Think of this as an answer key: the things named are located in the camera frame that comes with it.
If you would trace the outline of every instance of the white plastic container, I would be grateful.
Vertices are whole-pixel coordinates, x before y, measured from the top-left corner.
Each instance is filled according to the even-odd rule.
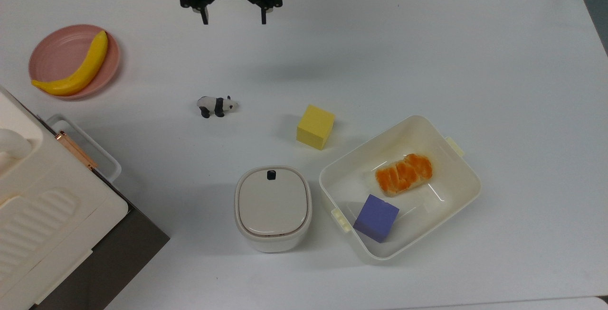
[[[433,177],[427,184],[386,197],[374,170],[410,153],[427,156]],[[414,115],[365,142],[321,171],[323,207],[343,230],[359,258],[368,264],[386,262],[447,221],[481,191],[478,176],[462,159],[462,150],[444,139],[424,117]],[[399,208],[383,243],[352,229],[367,196],[380,197]]]
[[[308,182],[291,167],[260,167],[238,181],[234,214],[253,248],[282,252],[294,248],[308,230],[313,204]]]
[[[0,86],[0,309],[41,303],[127,211]]]

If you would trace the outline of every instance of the canister lid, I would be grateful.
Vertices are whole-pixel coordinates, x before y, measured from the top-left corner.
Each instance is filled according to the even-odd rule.
[[[310,210],[304,178],[288,167],[248,172],[237,190],[237,220],[256,236],[279,236],[297,231]]]

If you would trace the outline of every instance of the white appliance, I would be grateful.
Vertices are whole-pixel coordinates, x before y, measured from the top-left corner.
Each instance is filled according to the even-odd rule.
[[[0,309],[39,304],[127,203],[0,87]]]

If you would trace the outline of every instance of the white lidded canister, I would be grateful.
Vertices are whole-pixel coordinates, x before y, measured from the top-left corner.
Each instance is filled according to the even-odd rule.
[[[255,168],[238,181],[235,221],[241,234],[259,251],[294,248],[304,238],[312,212],[308,182],[294,168]]]

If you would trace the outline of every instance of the pink plate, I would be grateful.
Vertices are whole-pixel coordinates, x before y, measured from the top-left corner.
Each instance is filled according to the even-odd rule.
[[[30,57],[30,78],[44,82],[70,76],[84,61],[93,37],[102,30],[95,25],[72,25],[46,36]],[[97,92],[112,79],[119,65],[120,49],[112,35],[108,31],[106,33],[108,52],[93,81],[76,94],[54,97],[63,100],[83,98]]]

